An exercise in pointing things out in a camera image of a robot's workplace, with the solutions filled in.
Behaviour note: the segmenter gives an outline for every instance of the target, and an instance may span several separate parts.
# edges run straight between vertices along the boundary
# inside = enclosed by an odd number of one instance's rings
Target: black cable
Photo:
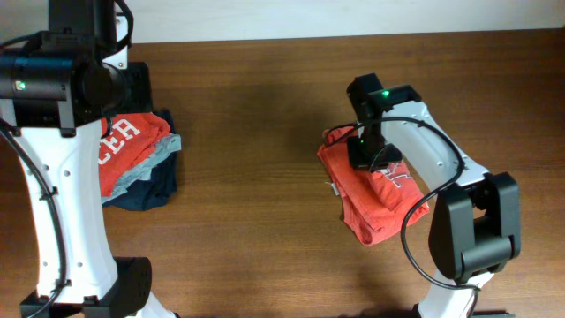
[[[469,313],[467,317],[472,317],[475,313],[475,308],[477,307],[478,303],[478,290],[473,290],[473,303],[471,304],[471,308],[469,309]]]
[[[38,34],[39,34],[39,32],[34,33],[34,34],[22,35],[22,36],[19,36],[17,38],[8,40],[8,41],[0,44],[0,49],[6,49],[7,47],[9,47],[11,45],[14,45],[14,44],[17,44],[17,43],[20,43],[20,42],[29,41],[32,38],[34,38],[35,36],[37,36]]]
[[[348,123],[348,124],[343,124],[343,125],[337,125],[337,126],[335,126],[335,127],[333,127],[333,128],[330,128],[330,129],[328,130],[328,132],[326,132],[326,134],[324,134],[324,137],[322,137],[323,140],[324,140],[324,145],[325,145],[326,147],[330,147],[330,146],[334,146],[334,145],[336,144],[336,142],[332,142],[331,145],[328,144],[328,136],[329,136],[329,134],[330,134],[331,132],[333,132],[334,130],[340,129],[340,128],[345,128],[345,127],[355,127],[356,125],[358,125],[358,123]]]
[[[45,310],[48,310],[49,307],[55,302],[55,300],[57,300],[57,298],[63,291],[63,288],[67,285],[67,259],[64,249],[63,231],[61,229],[57,207],[55,205],[55,201],[53,200],[53,193],[49,190],[49,186],[47,185],[45,178],[43,178],[43,175],[39,172],[39,169],[37,169],[35,163],[32,161],[29,155],[27,155],[26,151],[22,149],[18,142],[11,136],[10,131],[13,131],[13,128],[0,118],[0,133],[6,139],[8,144],[16,151],[22,162],[26,164],[27,168],[37,179],[37,183],[39,183],[42,191],[42,197],[45,198],[45,201],[47,202],[47,205],[49,207],[51,222],[53,223],[53,230],[55,232],[56,246],[59,251],[59,280],[58,282],[56,282],[55,289],[51,291],[49,300],[45,304],[43,304],[43,306],[41,306],[38,311],[28,316],[28,318],[34,318],[42,314]]]
[[[457,146],[453,143],[453,141],[451,141],[449,139],[448,136],[445,135],[445,133],[443,133],[442,131],[440,131],[436,127],[429,125],[428,123],[426,123],[425,121],[422,121],[422,120],[417,120],[417,119],[410,118],[410,117],[386,117],[386,118],[379,118],[379,119],[371,119],[371,120],[367,120],[363,123],[356,124],[356,125],[353,126],[353,128],[351,128],[349,131],[347,131],[344,135],[342,135],[337,140],[334,140],[333,142],[328,143],[327,139],[324,139],[324,143],[327,145],[327,147],[331,147],[331,146],[334,146],[335,144],[337,144],[339,142],[342,142],[343,140],[348,138],[352,133],[354,133],[356,130],[358,130],[361,127],[365,127],[365,126],[373,125],[373,124],[378,124],[378,123],[383,123],[383,122],[390,122],[390,121],[411,122],[411,123],[414,123],[414,124],[418,124],[418,127],[420,127],[420,126],[425,127],[426,129],[432,131],[433,133],[437,134],[442,140],[444,140],[446,142],[446,144],[451,148],[451,150],[456,155],[457,161],[458,161],[457,171],[456,171],[455,176],[453,176],[451,179],[449,179],[443,185],[438,186],[437,188],[433,189],[430,193],[428,193],[424,197],[422,197],[422,199],[420,199],[418,202],[416,202],[416,204],[414,204],[412,206],[412,208],[408,211],[408,213],[404,217],[403,224],[402,224],[402,227],[401,227],[401,230],[400,230],[400,239],[401,239],[401,242],[403,244],[403,250],[406,253],[406,256],[408,257],[408,261],[410,261],[410,263],[412,264],[414,269],[416,269],[416,271],[423,278],[425,278],[427,281],[429,281],[432,284],[435,284],[437,286],[440,286],[442,288],[449,289],[449,290],[460,291],[460,290],[472,289],[476,292],[480,291],[480,288],[478,288],[477,286],[475,286],[473,284],[463,284],[463,285],[445,284],[445,283],[440,282],[437,279],[431,277],[430,275],[428,275],[422,268],[419,267],[418,263],[416,262],[416,260],[412,256],[412,253],[410,252],[410,248],[408,247],[408,243],[407,243],[407,240],[406,240],[406,229],[408,227],[408,222],[410,221],[410,218],[412,217],[412,215],[414,215],[414,213],[422,205],[424,205],[424,203],[426,203],[430,199],[432,199],[434,197],[434,195],[436,195],[438,192],[440,192],[440,191],[446,189],[447,187],[453,185],[459,179],[459,177],[461,177],[461,175],[463,174],[464,167],[465,167],[463,157],[459,153]]]
[[[377,159],[379,159],[380,155],[382,155],[383,152],[387,151],[388,147],[390,147],[390,145],[385,145],[381,150],[379,150],[377,155],[375,155],[373,157],[373,160],[371,161],[371,164],[369,165],[369,172],[373,172],[373,166],[378,162]]]
[[[114,118],[112,116],[106,117],[106,132],[100,137],[100,139],[106,139],[112,134],[112,125],[113,125]]]
[[[117,52],[124,49],[126,46],[130,48],[132,46],[132,34],[133,34],[133,13],[130,8],[125,4],[124,0],[115,0],[117,6],[122,10],[122,13],[127,20],[127,35],[124,39],[117,43]]]

